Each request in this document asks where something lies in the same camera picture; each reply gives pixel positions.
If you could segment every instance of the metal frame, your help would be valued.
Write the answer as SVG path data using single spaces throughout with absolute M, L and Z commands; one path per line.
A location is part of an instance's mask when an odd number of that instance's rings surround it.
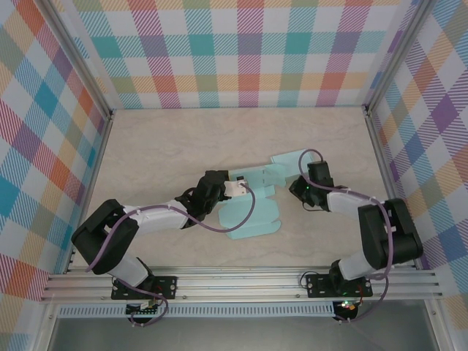
M 436 3 L 437 0 L 420 1 L 418 8 L 415 10 L 415 14 L 413 15 L 411 23 L 408 25 L 407 29 L 401 36 L 401 40 L 392 55 L 390 63 L 388 64 L 387 69 L 383 72 L 383 75 L 375 87 L 371 99 L 369 100 L 370 111 L 375 109 L 380 100 L 382 100 L 384 97 L 393 77 L 395 77 L 397 69 L 407 57 L 413 42 L 416 40 L 416 36 L 419 34 L 420 29 L 423 27 L 423 24 L 426 22 L 427 17 L 431 14 L 432 9 Z
M 48 3 L 52 2 L 52 0 L 41 0 L 41 1 L 48 2 Z M 83 43 L 83 46 L 88 52 L 89 59 L 94 65 L 94 68 L 96 69 L 98 76 L 101 78 L 102 83 L 107 89 L 107 97 L 109 101 L 111 101 L 114 108 L 119 108 L 119 109 L 124 108 L 124 105 L 117 93 L 116 87 L 113 85 L 112 80 L 110 79 L 110 76 L 107 70 L 105 69 L 105 66 L 102 60 L 99 57 L 97 49 L 94 46 L 94 43 L 91 37 L 89 36 L 88 31 L 86 30 L 86 27 L 83 21 L 80 18 L 80 14 L 78 13 L 77 8 L 73 4 L 73 0 L 61 0 L 61 4 L 65 9 L 65 12 L 67 13 L 68 18 L 74 30 L 76 30 L 78 36 L 81 39 L 81 42 Z
M 107 147 L 107 142 L 109 141 L 110 131 L 112 129 L 113 119 L 115 115 L 116 113 L 113 112 L 109 116 L 109 119 L 105 122 L 101 146 L 99 147 L 99 151 L 96 157 L 96 164 L 94 165 L 93 173 L 91 174 L 91 179 L 89 181 L 88 190 L 83 199 L 83 208 L 81 209 L 80 218 L 78 220 L 78 223 L 80 224 L 84 222 L 86 215 L 88 213 L 89 203 L 91 202 L 91 196 L 93 194 L 94 187 L 96 186 L 97 176 L 99 175 L 99 169 L 101 168 L 102 159 L 104 158 L 105 149 Z M 74 248 L 73 248 L 71 241 L 68 243 L 66 252 L 67 253 L 65 256 L 68 258 L 64 260 L 64 264 L 61 267 L 61 271 L 63 273 L 66 273 L 68 271 L 69 264 L 72 263 Z
M 362 105 L 366 102 L 366 97 L 369 92 L 369 89 L 374 82 L 374 78 L 379 72 L 380 67 L 382 66 L 382 62 L 384 61 L 385 57 L 388 53 L 388 48 L 391 46 L 395 36 L 400 29 L 401 23 L 404 21 L 406 14 L 410 7 L 412 6 L 411 1 L 400 1 L 400 4 L 395 11 L 395 15 L 392 17 L 392 21 L 385 32 L 385 36 L 382 39 L 380 44 L 380 49 L 375 54 L 374 59 L 372 60 L 372 64 L 369 67 L 369 73 L 367 74 L 367 79 L 362 88 L 359 91 L 358 98 L 355 100 L 356 105 Z
M 385 161 L 385 156 L 383 154 L 383 145 L 378 138 L 378 131 L 375 126 L 374 121 L 372 120 L 372 111 L 363 108 L 364 118 L 366 120 L 367 129 L 369 131 L 369 136 L 371 138 L 372 146 L 374 148 L 375 157 L 377 159 L 377 164 L 379 165 L 380 174 L 382 175 L 383 183 L 385 190 L 390 198 L 398 197 L 398 192 L 396 191 L 395 182 L 393 181 L 392 173 L 390 171 L 388 163 Z M 415 260 L 415 267 L 422 270 L 423 265 L 420 260 Z M 455 351 L 455 345 L 450 336 L 450 331 L 448 328 L 448 321 L 442 313 L 442 302 L 440 300 L 426 299 L 426 310 L 428 312 L 429 321 L 434 331 L 437 344 L 441 350 L 444 351 Z
M 60 42 L 60 46 L 66 53 L 72 66 L 77 71 L 86 89 L 88 89 L 100 112 L 110 118 L 113 108 L 109 106 L 104 98 L 101 89 L 89 71 L 84 58 L 81 56 L 75 41 L 68 32 L 67 27 L 60 19 L 60 14 L 57 12 L 55 6 L 50 3 L 50 0 L 35 0 L 35 3 L 47 24 L 52 29 L 52 32 L 56 35 Z
M 49 348 L 50 340 L 52 339 L 53 329 L 57 321 L 60 306 L 50 303 L 41 305 L 42 307 L 42 322 L 39 330 L 33 340 L 31 351 L 46 351 Z
M 341 301 L 346 298 L 308 298 L 299 278 L 306 271 L 327 273 L 326 267 L 237 267 L 237 268 L 151 268 L 158 276 L 177 276 L 177 303 L 246 303 Z M 442 291 L 432 271 L 399 265 L 389 274 L 388 300 L 441 298 Z M 384 281 L 371 281 L 378 300 Z M 73 271 L 52 275 L 42 301 L 46 303 L 116 303 L 110 299 L 112 279 L 108 275 Z M 137 303 L 139 301 L 122 301 Z

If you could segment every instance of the aluminum rail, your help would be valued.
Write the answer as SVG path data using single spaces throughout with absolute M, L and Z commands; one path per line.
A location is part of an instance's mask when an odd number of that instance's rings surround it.
M 298 280 L 306 271 L 327 273 L 311 267 L 297 268 L 155 268 L 157 276 L 177 276 L 175 301 L 213 302 L 299 302 L 340 301 L 345 298 L 308 298 Z M 433 271 L 401 266 L 389 274 L 387 300 L 425 300 L 441 298 L 442 291 Z M 371 281 L 377 300 L 384 281 Z M 112 279 L 108 275 L 73 272 L 52 275 L 42 296 L 43 303 L 115 303 L 110 299 Z

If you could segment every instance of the marble-pattern surface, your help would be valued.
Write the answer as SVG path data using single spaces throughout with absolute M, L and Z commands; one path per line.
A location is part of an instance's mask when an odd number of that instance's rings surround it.
M 303 148 L 323 153 L 335 184 L 385 199 L 359 107 L 120 110 L 89 210 L 109 198 L 165 202 L 196 186 L 205 170 L 265 165 Z M 234 241 L 201 227 L 165 230 L 136 238 L 129 251 L 149 265 L 288 266 L 330 265 L 360 249 L 357 221 L 306 212 L 287 187 L 276 187 L 282 226 L 274 234 Z M 205 223 L 219 227 L 215 211 Z M 74 266 L 85 265 L 77 256 Z

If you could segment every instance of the plaid wall panel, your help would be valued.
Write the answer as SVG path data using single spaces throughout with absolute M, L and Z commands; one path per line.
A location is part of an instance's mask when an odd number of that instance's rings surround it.
M 101 116 L 33 0 L 0 0 L 0 350 L 24 350 L 64 260 Z
M 375 118 L 424 263 L 438 273 L 455 334 L 468 343 L 467 0 L 437 2 Z
M 408 25 L 411 23 L 411 20 L 413 18 L 413 15 L 415 14 L 415 11 L 419 5 L 421 0 L 411 0 L 411 5 L 409 6 L 407 13 L 404 15 L 403 21 L 400 23 L 400 26 L 398 28 L 398 31 L 396 31 L 395 37 L 392 40 L 392 43 L 388 47 L 387 53 L 385 53 L 385 57 L 382 60 L 382 63 L 379 66 L 379 70 L 377 71 L 377 74 L 375 75 L 371 88 L 367 92 L 366 98 L 364 99 L 364 104 L 367 105 L 369 103 L 369 100 L 372 97 L 372 94 L 375 91 L 375 88 L 377 84 L 380 82 L 380 78 L 382 77 L 383 72 L 388 67 L 388 64 L 390 63 L 391 59 L 393 58 L 393 54 L 395 53 L 395 49 L 397 45 L 400 43 L 401 38 L 403 37 L 404 31 L 406 31 Z
M 72 4 L 124 108 L 300 107 L 362 104 L 358 95 L 401 1 Z
M 60 14 L 61 20 L 63 21 L 64 25 L 67 27 L 68 32 L 70 33 L 73 40 L 75 41 L 75 44 L 78 50 L 80 51 L 81 56 L 83 57 L 84 61 L 86 62 L 86 65 L 89 68 L 89 72 L 93 75 L 94 79 L 96 80 L 96 83 L 101 89 L 102 95 L 104 96 L 105 100 L 107 101 L 109 106 L 112 106 L 112 107 L 115 106 L 115 102 L 110 98 L 109 92 L 107 91 L 105 84 L 102 82 L 102 79 L 99 76 L 99 73 L 97 72 L 97 68 L 94 66 L 93 61 L 89 57 L 89 53 L 86 50 L 85 45 L 83 44 L 83 41 L 78 35 L 75 27 L 72 25 L 72 21 L 70 20 L 70 17 L 65 12 L 64 5 L 62 4 L 62 0 L 52 0 L 52 3 L 56 7 L 58 13 Z

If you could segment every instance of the white vent grille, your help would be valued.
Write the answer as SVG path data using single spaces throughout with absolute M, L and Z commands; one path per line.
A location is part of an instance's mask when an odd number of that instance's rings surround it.
M 153 314 L 142 314 L 154 317 Z M 170 303 L 166 317 L 332 317 L 331 302 L 300 303 Z M 128 317 L 122 303 L 62 305 L 59 318 Z

